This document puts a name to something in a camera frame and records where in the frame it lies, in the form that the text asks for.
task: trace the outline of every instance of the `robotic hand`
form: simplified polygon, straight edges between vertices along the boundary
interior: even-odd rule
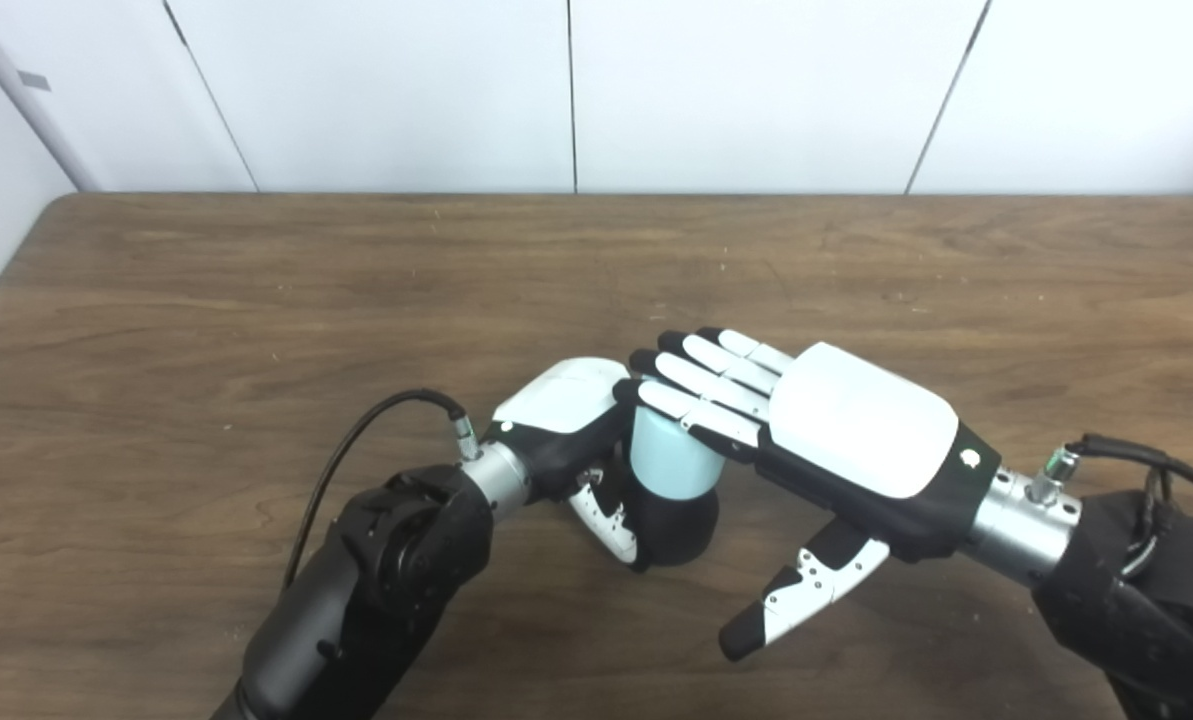
[[[665,333],[616,397],[834,511],[761,600],[721,629],[738,660],[839,601],[888,557],[960,551],[1028,588],[1062,646],[1102,669],[1131,719],[1193,719],[1193,519],[1163,452],[1086,436],[1015,473],[928,389],[826,343],[799,356],[728,329]],[[1145,491],[1062,492],[1081,457],[1148,465]]]
[[[613,396],[628,378],[611,360],[561,361],[497,406],[480,442],[462,406],[433,391],[400,393],[369,411],[330,458],[304,529],[344,452],[396,402],[445,406],[463,460],[406,470],[353,497],[296,577],[302,539],[295,544],[285,591],[251,639],[240,681],[214,719],[369,720],[435,632],[446,603],[486,569],[494,525],[528,503],[573,498],[588,527],[636,569],[701,553],[715,526],[709,491],[721,459],[700,465],[712,477],[710,484],[696,479],[693,495],[645,491],[616,455],[622,445],[636,460],[628,447],[636,411]],[[696,442],[675,426],[637,430],[633,441],[645,446],[642,455],[655,442],[660,455]]]

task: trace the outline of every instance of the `fingertip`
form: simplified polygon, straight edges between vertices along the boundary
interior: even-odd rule
[[[711,325],[707,325],[705,328],[698,328],[693,334],[704,340],[715,342],[716,345],[721,345],[721,333],[724,333],[724,328],[712,328]]]
[[[657,374],[657,359],[659,350],[648,350],[648,348],[641,347],[628,358],[628,366],[636,370],[637,373],[654,375]]]
[[[659,336],[659,349],[684,356],[686,355],[686,352],[684,352],[684,339],[686,337],[688,337],[687,333],[665,331]]]
[[[638,404],[641,402],[642,383],[632,378],[614,383],[614,401],[623,402],[623,404]]]

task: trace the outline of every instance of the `metal connector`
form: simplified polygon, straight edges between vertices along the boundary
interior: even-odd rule
[[[458,455],[463,463],[481,457],[481,442],[477,442],[476,428],[472,428],[472,421],[466,415],[455,420],[455,441],[458,442]]]
[[[1030,486],[1027,486],[1027,499],[1036,502],[1037,505],[1052,505],[1058,501],[1067,480],[1076,474],[1077,466],[1080,466],[1080,455],[1067,447],[1059,447],[1049,457],[1044,468],[1036,473],[1036,478],[1032,478]]]

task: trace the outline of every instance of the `black cable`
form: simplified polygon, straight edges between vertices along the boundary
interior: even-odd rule
[[[1115,460],[1139,463],[1141,465],[1149,466],[1149,468],[1162,470],[1166,473],[1166,478],[1169,474],[1176,474],[1193,484],[1193,468],[1191,465],[1175,459],[1175,457],[1168,457],[1163,451],[1137,442],[1086,434],[1078,442],[1068,443],[1067,449],[1082,457],[1112,457]]]
[[[432,405],[444,406],[445,411],[449,412],[450,420],[465,418],[466,410],[463,410],[463,405],[455,402],[455,398],[450,396],[437,392],[434,389],[407,389],[404,392],[397,392],[379,404],[371,406],[360,416],[359,420],[348,430],[348,434],[344,436],[344,440],[339,442],[339,446],[334,449],[334,454],[330,455],[330,460],[326,463],[324,468],[321,470],[320,479],[316,479],[316,486],[313,488],[313,496],[308,498],[307,510],[303,511],[303,523],[299,525],[298,534],[293,536],[293,550],[290,550],[289,563],[285,565],[285,579],[282,581],[282,592],[293,584],[293,577],[298,575],[299,560],[303,559],[303,547],[307,546],[307,539],[313,534],[313,523],[316,521],[316,510],[321,507],[321,499],[324,497],[324,491],[330,486],[330,479],[334,479],[334,471],[339,468],[339,464],[344,461],[344,457],[352,451],[352,445],[369,428],[369,423],[373,423],[378,418],[378,415],[387,412],[387,410],[392,409],[392,406],[400,405],[401,402],[407,401],[421,401],[431,402]]]

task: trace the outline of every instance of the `wood grain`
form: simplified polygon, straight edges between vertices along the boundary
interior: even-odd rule
[[[364,406],[426,384],[483,420],[701,324],[869,356],[1019,468],[1086,429],[1193,463],[1193,199],[72,195],[0,283],[0,719],[208,716]],[[327,509],[450,454],[431,411],[382,424]],[[521,511],[384,715],[1118,716],[962,559],[728,664],[716,629],[826,515],[743,468],[721,495],[704,559],[645,577]]]

